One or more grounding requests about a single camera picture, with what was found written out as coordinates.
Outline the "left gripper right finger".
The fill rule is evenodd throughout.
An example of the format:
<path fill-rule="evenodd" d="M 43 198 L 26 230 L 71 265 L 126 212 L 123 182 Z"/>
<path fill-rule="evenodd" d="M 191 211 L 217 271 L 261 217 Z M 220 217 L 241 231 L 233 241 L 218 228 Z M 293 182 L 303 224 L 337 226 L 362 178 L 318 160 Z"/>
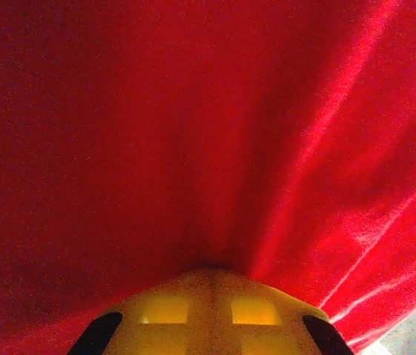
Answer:
<path fill-rule="evenodd" d="M 212 272 L 213 354 L 352 354 L 319 308 L 238 274 Z"/>

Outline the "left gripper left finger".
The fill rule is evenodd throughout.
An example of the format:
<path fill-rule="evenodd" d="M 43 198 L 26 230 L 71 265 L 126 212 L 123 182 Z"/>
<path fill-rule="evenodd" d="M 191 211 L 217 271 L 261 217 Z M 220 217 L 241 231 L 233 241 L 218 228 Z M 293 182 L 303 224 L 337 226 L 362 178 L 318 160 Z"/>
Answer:
<path fill-rule="evenodd" d="M 91 321 L 70 354 L 209 354 L 212 270 L 141 291 Z"/>

